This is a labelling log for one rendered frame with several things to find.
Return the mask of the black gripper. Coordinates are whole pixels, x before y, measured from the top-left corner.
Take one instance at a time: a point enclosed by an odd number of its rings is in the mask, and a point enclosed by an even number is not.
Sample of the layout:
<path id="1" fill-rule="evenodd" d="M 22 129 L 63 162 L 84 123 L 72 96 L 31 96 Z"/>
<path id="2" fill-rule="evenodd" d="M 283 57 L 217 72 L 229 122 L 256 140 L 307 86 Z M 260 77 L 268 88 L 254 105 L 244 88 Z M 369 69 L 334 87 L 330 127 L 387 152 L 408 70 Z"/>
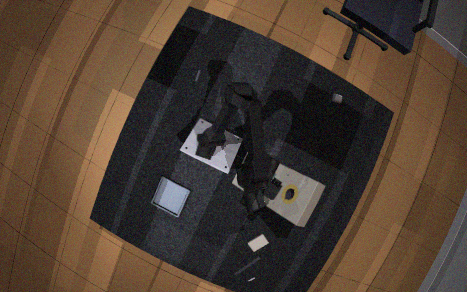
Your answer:
<path id="1" fill-rule="evenodd" d="M 270 162 L 271 162 L 271 167 L 272 167 L 272 175 L 271 175 L 271 179 L 273 178 L 274 174 L 275 174 L 275 171 L 278 169 L 278 166 L 279 166 L 279 161 L 273 159 L 270 157 Z M 244 197 L 242 197 L 241 199 L 241 204 L 243 204 L 244 206 L 246 206 L 246 203 L 245 203 L 245 200 L 244 200 Z M 247 207 L 247 206 L 246 206 Z"/>

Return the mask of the white cylinder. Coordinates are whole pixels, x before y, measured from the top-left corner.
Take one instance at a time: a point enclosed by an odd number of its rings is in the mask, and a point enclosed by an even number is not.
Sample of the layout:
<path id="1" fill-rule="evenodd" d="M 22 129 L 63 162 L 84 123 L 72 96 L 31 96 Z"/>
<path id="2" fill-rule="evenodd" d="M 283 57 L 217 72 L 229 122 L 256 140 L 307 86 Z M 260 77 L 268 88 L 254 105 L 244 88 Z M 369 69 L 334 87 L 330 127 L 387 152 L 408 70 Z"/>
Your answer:
<path id="1" fill-rule="evenodd" d="M 341 104 L 341 102 L 342 102 L 342 95 L 333 94 L 332 101 L 334 101 L 334 102 L 336 102 L 336 103 L 338 103 L 338 104 Z"/>

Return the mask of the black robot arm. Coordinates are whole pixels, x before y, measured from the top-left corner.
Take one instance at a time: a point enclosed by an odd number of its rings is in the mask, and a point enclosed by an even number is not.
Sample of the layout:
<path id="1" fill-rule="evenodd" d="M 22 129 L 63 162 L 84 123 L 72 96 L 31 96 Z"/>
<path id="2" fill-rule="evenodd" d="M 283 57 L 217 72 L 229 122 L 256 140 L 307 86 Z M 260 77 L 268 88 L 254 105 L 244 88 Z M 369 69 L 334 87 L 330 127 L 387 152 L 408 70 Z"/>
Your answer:
<path id="1" fill-rule="evenodd" d="M 248 154 L 244 164 L 236 167 L 237 183 L 244 189 L 247 212 L 258 212 L 266 209 L 263 196 L 273 200 L 282 188 L 280 180 L 271 179 L 272 167 L 265 150 L 262 106 L 257 99 L 258 93 L 249 83 L 229 82 L 223 94 L 225 102 L 212 126 L 197 134 L 195 155 L 210 160 L 216 146 L 224 146 L 224 132 L 240 108 L 244 112 Z"/>

